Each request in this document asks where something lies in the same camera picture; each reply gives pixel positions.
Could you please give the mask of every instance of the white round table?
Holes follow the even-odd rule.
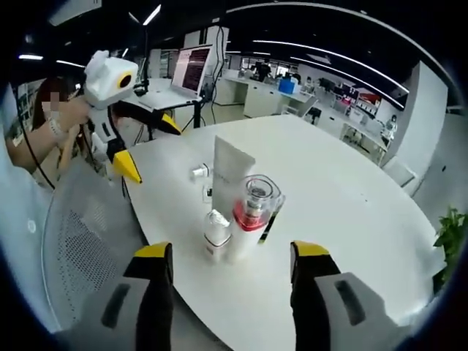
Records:
[[[286,202],[265,244],[236,265],[203,254],[211,204],[189,169],[213,159],[218,135],[256,159]],[[294,350],[290,242],[324,246],[341,272],[353,272],[385,302],[397,324],[432,293],[427,264],[434,228],[376,165],[295,116],[269,116],[195,129],[130,150],[143,184],[127,182],[150,244],[173,243],[174,285],[201,321],[240,350]]]

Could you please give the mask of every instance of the woman's hand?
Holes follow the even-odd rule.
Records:
[[[68,131],[68,140],[75,141],[76,137],[80,133],[80,125],[76,124]]]
[[[75,97],[68,102],[60,102],[58,108],[60,111],[58,124],[62,132],[68,132],[72,127],[84,124],[88,120],[90,106],[84,96]]]

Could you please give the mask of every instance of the laptop screen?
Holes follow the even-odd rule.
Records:
[[[183,49],[175,64],[173,86],[200,94],[211,46]]]

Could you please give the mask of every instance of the small white bottle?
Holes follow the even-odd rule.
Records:
[[[213,165],[202,163],[190,170],[190,180],[195,182],[199,178],[209,178],[213,172]]]
[[[204,223],[205,251],[215,263],[222,259],[226,245],[231,239],[229,224],[217,210],[211,210],[206,215]]]

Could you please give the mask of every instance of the laptop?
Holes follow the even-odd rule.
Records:
[[[164,110],[200,101],[203,78],[205,77],[212,45],[181,49],[172,82],[169,88],[150,90],[140,102],[155,110]]]

